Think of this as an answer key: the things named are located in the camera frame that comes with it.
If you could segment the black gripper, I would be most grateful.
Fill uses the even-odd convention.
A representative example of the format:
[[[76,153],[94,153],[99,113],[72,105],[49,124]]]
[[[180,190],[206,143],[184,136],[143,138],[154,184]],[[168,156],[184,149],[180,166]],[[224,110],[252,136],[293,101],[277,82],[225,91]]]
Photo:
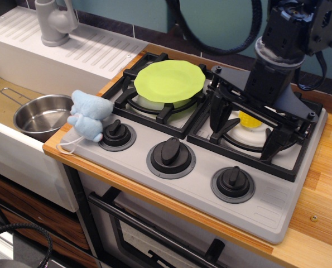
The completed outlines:
[[[213,73],[210,102],[210,127],[219,132],[236,107],[274,127],[267,136],[260,160],[271,162],[290,139],[290,130],[303,133],[316,122],[316,113],[303,103],[291,88],[293,69],[256,60],[243,87],[233,70],[217,65]]]

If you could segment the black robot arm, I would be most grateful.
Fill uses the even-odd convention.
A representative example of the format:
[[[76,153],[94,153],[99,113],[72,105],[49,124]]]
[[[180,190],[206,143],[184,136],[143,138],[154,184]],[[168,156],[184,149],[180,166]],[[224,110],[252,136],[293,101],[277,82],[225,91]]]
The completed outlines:
[[[302,142],[318,121],[291,83],[299,81],[305,56],[316,56],[326,73],[323,51],[332,48],[332,1],[270,1],[268,10],[245,87],[238,88],[214,68],[210,108],[210,126],[216,133],[225,133],[233,108],[272,127],[261,149],[263,162],[270,162],[289,144]]]

